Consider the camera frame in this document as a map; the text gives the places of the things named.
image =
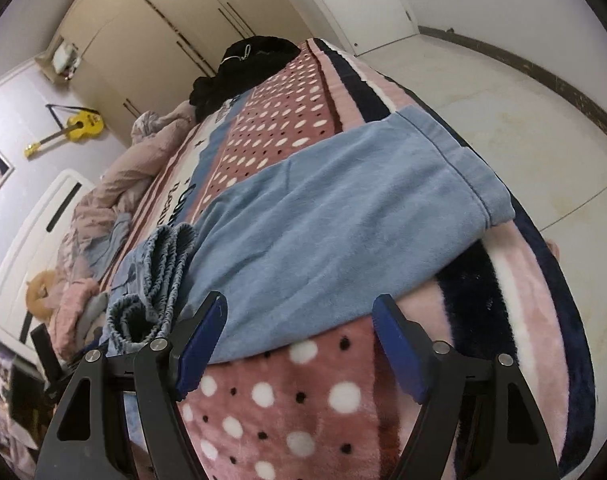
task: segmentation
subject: metal screw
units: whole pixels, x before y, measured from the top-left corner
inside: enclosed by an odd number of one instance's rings
[[[168,346],[168,341],[162,337],[159,337],[150,343],[150,348],[152,348],[155,352],[163,350],[166,346]]]
[[[450,345],[445,341],[435,341],[432,345],[432,350],[438,354],[444,355],[450,351]]]
[[[515,363],[515,360],[508,354],[499,354],[499,362],[504,366],[512,366]]]
[[[88,363],[93,363],[97,359],[101,357],[101,352],[99,350],[91,350],[86,354],[86,361]]]

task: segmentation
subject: wardrobe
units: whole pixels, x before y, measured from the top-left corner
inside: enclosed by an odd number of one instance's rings
[[[128,143],[142,112],[171,111],[232,43],[254,35],[300,43],[311,32],[288,0],[75,0],[38,61]],[[80,57],[69,80],[52,69],[61,43]]]

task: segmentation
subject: baseboard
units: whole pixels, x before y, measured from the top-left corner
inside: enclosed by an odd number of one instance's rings
[[[532,61],[523,59],[523,57],[517,56],[512,52],[491,45],[490,43],[474,40],[473,38],[456,34],[453,31],[419,25],[419,32],[426,36],[432,36],[433,38],[439,38],[440,40],[450,41],[451,43],[470,48],[485,56],[507,64],[508,66],[519,70],[519,72],[523,72],[563,97],[607,135],[607,112],[582,91],[554,75],[552,72],[548,72],[543,67]]]

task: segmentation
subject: crumpled pink comforter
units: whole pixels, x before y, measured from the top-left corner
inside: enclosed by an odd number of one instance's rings
[[[195,126],[194,108],[188,101],[164,117],[153,112],[143,114],[132,128],[134,144],[75,207],[70,228],[59,247],[56,280],[48,292],[46,303],[53,311],[71,310],[52,316],[48,327],[52,345],[59,356],[69,356],[70,344],[75,340],[74,323],[64,323],[63,320],[78,319],[86,303],[63,301],[65,291],[72,283],[93,277],[83,256],[84,249],[94,238],[110,234],[120,214],[135,213],[152,179],[165,167]]]

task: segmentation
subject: tiled floor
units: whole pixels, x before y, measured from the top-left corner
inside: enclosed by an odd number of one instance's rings
[[[607,437],[606,135],[528,76],[446,41],[413,36],[362,58],[436,110],[559,245],[595,367],[594,455]]]

